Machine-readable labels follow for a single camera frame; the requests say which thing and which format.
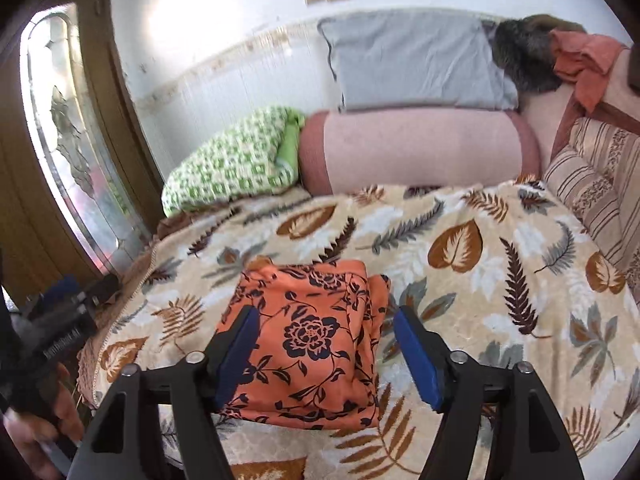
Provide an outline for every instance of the silver screw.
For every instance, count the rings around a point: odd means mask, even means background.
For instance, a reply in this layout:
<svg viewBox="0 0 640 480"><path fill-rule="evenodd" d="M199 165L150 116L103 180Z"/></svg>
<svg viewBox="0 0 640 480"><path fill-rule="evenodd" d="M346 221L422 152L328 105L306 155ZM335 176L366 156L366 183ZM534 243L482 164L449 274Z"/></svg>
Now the silver screw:
<svg viewBox="0 0 640 480"><path fill-rule="evenodd" d="M451 360L453 362L458 363L459 365L463 365L469 359L469 356L466 354L466 352L463 352L462 350L454 350L453 352L451 352L449 357L451 357Z"/></svg>
<svg viewBox="0 0 640 480"><path fill-rule="evenodd" d="M204 359L202 352L190 352L187 355L187 362L191 365L201 362Z"/></svg>
<svg viewBox="0 0 640 480"><path fill-rule="evenodd" d="M529 361L520 361L516 367L521 374L533 373L533 365Z"/></svg>
<svg viewBox="0 0 640 480"><path fill-rule="evenodd" d="M128 365L124 365L120 373L125 377L131 377L133 374L137 373L138 370L140 370L140 367L137 364L130 363Z"/></svg>

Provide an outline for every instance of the leaf-patterned blanket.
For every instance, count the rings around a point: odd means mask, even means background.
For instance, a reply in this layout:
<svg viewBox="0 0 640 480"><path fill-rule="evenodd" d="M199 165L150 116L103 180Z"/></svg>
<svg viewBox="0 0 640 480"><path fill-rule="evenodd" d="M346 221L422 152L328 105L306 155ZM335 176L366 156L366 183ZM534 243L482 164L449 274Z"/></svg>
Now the leaf-patterned blanket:
<svg viewBox="0 0 640 480"><path fill-rule="evenodd" d="M152 268L102 344L96 404L124 364L163 367L202 350L239 273L259 254L276 264L353 258L368 274L391 279L377 355L379 428L303 431L215 415L238 478L417 478L440 416L420 402L394 339L400 304L481 363L533 363L581 458L625 431L640 406L636 303L580 222L537 181L486 189L375 186L319 198L295 188L239 201L154 251ZM488 407L474 479L483 477L493 416ZM179 461L168 407L161 418L167 456ZM610 478L625 459L612 461Z"/></svg>

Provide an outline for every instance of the gray cloth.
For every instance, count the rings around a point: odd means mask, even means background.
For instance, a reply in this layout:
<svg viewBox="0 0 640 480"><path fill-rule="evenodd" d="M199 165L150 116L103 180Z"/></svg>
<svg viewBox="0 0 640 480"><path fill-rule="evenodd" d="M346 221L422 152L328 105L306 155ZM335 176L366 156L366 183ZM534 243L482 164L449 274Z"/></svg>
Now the gray cloth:
<svg viewBox="0 0 640 480"><path fill-rule="evenodd" d="M378 10L325 18L318 31L345 110L440 105L518 107L475 16L446 10Z"/></svg>

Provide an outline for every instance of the green checkered pillow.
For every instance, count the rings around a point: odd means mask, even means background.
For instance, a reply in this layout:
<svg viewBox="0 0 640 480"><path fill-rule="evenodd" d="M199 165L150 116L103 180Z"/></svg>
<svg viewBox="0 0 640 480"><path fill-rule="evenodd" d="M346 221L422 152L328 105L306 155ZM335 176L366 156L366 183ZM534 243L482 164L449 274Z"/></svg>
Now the green checkered pillow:
<svg viewBox="0 0 640 480"><path fill-rule="evenodd" d="M215 135L169 175L162 190L164 213L283 192L298 180L303 125L299 112L271 106Z"/></svg>

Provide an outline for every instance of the folded orange cloth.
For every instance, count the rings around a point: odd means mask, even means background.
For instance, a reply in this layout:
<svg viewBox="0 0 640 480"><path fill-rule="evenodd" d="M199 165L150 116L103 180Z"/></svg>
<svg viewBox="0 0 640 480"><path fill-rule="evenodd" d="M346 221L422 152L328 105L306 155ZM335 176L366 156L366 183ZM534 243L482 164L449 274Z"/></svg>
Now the folded orange cloth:
<svg viewBox="0 0 640 480"><path fill-rule="evenodd" d="M240 309L260 311L260 333L225 414L301 428L378 425L375 351L388 304L388 278L357 260L248 266L217 330Z"/></svg>
<svg viewBox="0 0 640 480"><path fill-rule="evenodd" d="M592 113L609 84L611 69L625 46L600 34L557 30L550 32L556 56L554 72L575 83L575 98Z"/></svg>

